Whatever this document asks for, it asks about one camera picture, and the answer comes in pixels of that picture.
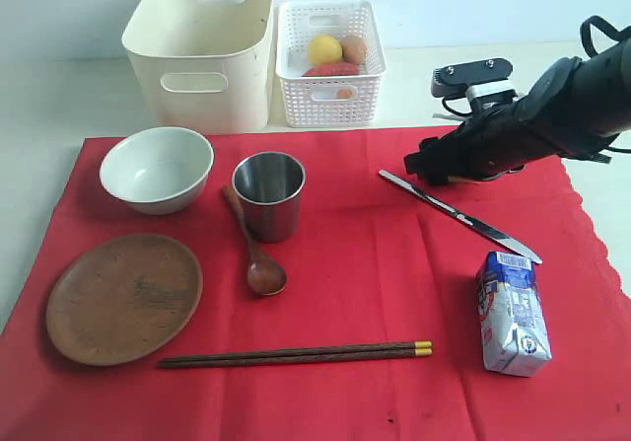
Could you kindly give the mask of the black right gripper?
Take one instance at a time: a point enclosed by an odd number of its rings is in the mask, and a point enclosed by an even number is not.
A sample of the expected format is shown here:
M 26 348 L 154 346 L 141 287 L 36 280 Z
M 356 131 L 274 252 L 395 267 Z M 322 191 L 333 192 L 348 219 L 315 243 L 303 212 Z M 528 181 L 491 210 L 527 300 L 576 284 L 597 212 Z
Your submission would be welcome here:
M 425 175 L 431 186 L 450 176 L 491 181 L 530 162 L 558 154 L 562 121 L 553 106 L 515 103 L 470 118 L 442 136 L 423 139 L 403 159 L 408 175 Z

